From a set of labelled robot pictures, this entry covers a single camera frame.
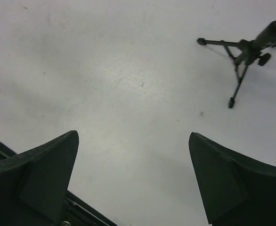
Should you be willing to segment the tripod shock mount stand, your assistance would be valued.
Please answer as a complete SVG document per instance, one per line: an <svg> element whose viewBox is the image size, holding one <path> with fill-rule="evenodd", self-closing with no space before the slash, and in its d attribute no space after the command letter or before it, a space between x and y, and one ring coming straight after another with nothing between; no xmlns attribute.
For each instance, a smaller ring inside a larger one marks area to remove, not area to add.
<svg viewBox="0 0 276 226"><path fill-rule="evenodd" d="M223 46L229 58L232 60L237 80L234 94L228 102L228 108L232 109L249 66L256 60L258 60L259 66L264 66L270 60L271 54L262 54L262 51L267 48L276 48L276 21L271 22L254 40L248 41L242 39L239 42L229 42L198 38L197 43L201 46Z"/></svg>

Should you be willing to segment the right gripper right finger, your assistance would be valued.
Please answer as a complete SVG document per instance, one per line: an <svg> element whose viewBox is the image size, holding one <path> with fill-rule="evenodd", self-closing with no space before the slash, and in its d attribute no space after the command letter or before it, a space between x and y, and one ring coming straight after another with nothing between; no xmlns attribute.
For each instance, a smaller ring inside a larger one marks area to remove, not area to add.
<svg viewBox="0 0 276 226"><path fill-rule="evenodd" d="M276 167L191 133L189 152L208 223L276 226Z"/></svg>

